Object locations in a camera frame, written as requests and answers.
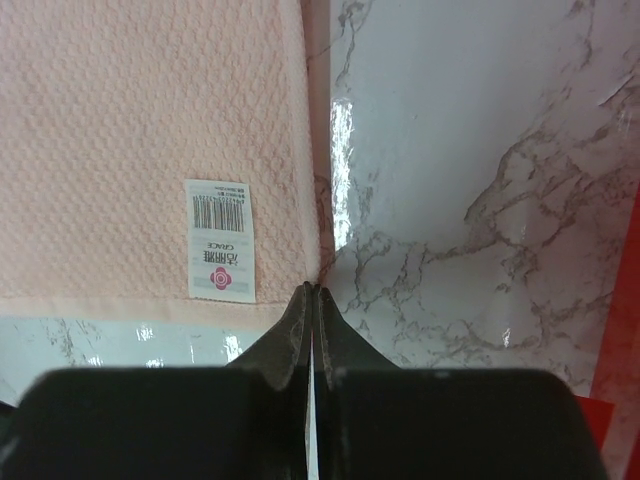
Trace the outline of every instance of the product tag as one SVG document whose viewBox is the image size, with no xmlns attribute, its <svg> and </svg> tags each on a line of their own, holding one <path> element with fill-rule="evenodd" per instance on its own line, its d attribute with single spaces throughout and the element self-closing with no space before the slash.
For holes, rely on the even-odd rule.
<svg viewBox="0 0 640 480">
<path fill-rule="evenodd" d="M 189 297 L 255 303 L 249 185 L 187 180 Z"/>
</svg>

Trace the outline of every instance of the red object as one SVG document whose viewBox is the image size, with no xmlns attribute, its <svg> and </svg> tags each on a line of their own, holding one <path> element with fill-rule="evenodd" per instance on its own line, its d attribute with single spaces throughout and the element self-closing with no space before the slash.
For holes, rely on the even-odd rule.
<svg viewBox="0 0 640 480">
<path fill-rule="evenodd" d="M 595 400 L 593 398 L 576 397 L 582 407 L 582 413 L 587 418 L 591 434 L 598 448 L 602 448 L 607 438 L 607 431 L 613 415 L 613 403 Z"/>
<path fill-rule="evenodd" d="M 636 438 L 636 446 L 633 447 L 626 480 L 640 480 L 640 433 Z"/>
<path fill-rule="evenodd" d="M 640 426 L 640 190 L 629 233 L 622 253 L 620 269 L 613 291 L 609 318 L 602 338 L 598 363 L 593 377 L 590 397 L 615 404 L 611 431 L 625 426 Z M 606 442 L 604 450 L 612 453 L 635 447 L 627 467 L 627 480 L 640 480 L 640 446 L 638 430 L 628 438 Z"/>
</svg>

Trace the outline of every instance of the marble pattern surface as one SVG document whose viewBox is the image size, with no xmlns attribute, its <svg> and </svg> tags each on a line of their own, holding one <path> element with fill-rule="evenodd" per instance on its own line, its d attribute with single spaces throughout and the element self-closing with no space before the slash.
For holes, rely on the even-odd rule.
<svg viewBox="0 0 640 480">
<path fill-rule="evenodd" d="M 638 5 L 331 11 L 309 61 L 345 318 L 400 365 L 533 366 L 587 395 L 640 178 Z"/>
<path fill-rule="evenodd" d="M 153 322 L 0 318 L 0 400 L 16 405 L 47 370 L 226 365 L 263 332 Z"/>
</svg>

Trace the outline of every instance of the pink towel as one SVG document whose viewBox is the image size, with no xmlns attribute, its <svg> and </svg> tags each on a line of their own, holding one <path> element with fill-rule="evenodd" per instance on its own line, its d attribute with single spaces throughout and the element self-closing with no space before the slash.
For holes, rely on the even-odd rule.
<svg viewBox="0 0 640 480">
<path fill-rule="evenodd" d="M 315 280 L 298 0 L 0 4 L 0 313 L 263 328 Z M 190 299 L 185 180 L 248 184 L 256 304 Z"/>
</svg>

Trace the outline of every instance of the barcode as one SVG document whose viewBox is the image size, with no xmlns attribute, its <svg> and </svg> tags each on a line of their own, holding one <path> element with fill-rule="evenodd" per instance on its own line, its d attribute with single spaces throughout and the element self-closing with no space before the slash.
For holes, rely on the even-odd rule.
<svg viewBox="0 0 640 480">
<path fill-rule="evenodd" d="M 221 199 L 207 195 L 193 197 L 195 228 L 244 232 L 242 203 L 235 199 Z"/>
</svg>

